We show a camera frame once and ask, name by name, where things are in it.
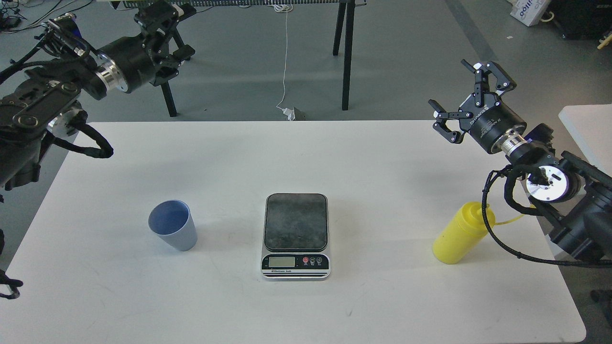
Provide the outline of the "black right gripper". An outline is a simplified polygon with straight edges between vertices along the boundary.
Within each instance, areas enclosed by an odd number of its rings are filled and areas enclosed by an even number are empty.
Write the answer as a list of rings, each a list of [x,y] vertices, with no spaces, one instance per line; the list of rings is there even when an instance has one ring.
[[[501,152],[502,137],[507,131],[523,134],[526,122],[505,105],[501,97],[513,91],[517,84],[503,68],[494,61],[470,64],[465,59],[461,64],[474,74],[472,96],[460,105],[461,111],[447,112],[437,101],[428,104],[434,109],[433,128],[448,142],[461,144],[468,132],[476,143],[487,152]],[[447,122],[457,120],[459,130],[450,130]]]

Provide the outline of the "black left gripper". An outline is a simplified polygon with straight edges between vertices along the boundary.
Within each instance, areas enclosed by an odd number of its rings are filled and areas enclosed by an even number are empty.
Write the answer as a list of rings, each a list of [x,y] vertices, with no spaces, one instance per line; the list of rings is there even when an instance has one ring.
[[[153,34],[158,30],[167,33],[177,24],[178,7],[158,0],[140,8],[134,20],[142,33]],[[195,53],[190,45],[170,53],[160,34],[149,41],[141,36],[121,37],[98,50],[98,77],[107,90],[116,88],[129,94],[146,83],[161,86],[177,77],[178,68]]]

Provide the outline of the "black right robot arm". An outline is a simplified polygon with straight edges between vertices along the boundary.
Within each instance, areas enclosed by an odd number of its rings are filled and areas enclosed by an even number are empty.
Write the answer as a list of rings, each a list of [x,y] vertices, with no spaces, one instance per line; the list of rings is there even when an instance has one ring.
[[[609,269],[611,177],[569,151],[557,157],[553,129],[546,124],[526,132],[526,122],[502,100],[516,82],[498,63],[461,63],[473,74],[474,89],[453,112],[429,100],[433,128],[450,143],[460,144],[468,134],[487,154],[502,152],[509,165],[489,173],[481,202],[485,204],[494,181],[505,177],[505,202],[518,213],[546,218],[553,227],[551,242],[572,261],[532,257],[510,248],[496,235],[492,238],[513,256],[534,263]]]

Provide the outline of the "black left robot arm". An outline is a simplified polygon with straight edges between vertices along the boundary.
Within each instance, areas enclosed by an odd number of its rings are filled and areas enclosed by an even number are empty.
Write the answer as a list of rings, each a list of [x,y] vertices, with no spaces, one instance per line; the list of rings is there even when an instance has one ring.
[[[138,35],[98,49],[83,39],[74,13],[45,22],[34,48],[1,72],[2,81],[19,71],[28,76],[1,100],[1,188],[37,182],[52,145],[98,159],[113,155],[110,143],[86,122],[82,91],[101,100],[112,89],[129,94],[149,83],[162,88],[169,115],[177,116],[169,82],[195,54],[177,27],[196,13],[192,4],[157,0],[135,14]]]

